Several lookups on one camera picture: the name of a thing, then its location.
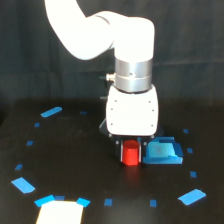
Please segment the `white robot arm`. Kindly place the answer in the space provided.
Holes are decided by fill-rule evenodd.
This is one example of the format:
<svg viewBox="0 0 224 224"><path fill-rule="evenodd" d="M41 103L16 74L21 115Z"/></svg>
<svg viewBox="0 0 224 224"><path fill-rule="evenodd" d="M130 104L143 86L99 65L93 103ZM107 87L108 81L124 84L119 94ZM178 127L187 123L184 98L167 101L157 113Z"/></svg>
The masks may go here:
<svg viewBox="0 0 224 224"><path fill-rule="evenodd" d="M44 4L53 31L71 55L91 60L114 51L115 70L106 76L111 86L99 129L116 144L121 163L157 163L161 149L150 144L162 133L152 84L153 22L111 11L86 16L77 0L44 0Z"/></svg>

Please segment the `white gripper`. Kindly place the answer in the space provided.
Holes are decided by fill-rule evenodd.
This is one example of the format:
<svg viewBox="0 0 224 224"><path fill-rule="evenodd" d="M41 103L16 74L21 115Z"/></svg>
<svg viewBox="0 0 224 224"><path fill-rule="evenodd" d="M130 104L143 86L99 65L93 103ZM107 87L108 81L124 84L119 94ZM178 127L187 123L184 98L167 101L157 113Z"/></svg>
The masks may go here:
<svg viewBox="0 0 224 224"><path fill-rule="evenodd" d="M114 85L109 89L106 116L99 126L105 135L115 136L115 154L122 162L121 136L139 136L139 161L146 156L148 136L158 130L159 105L156 88L143 93L124 93Z"/></svg>

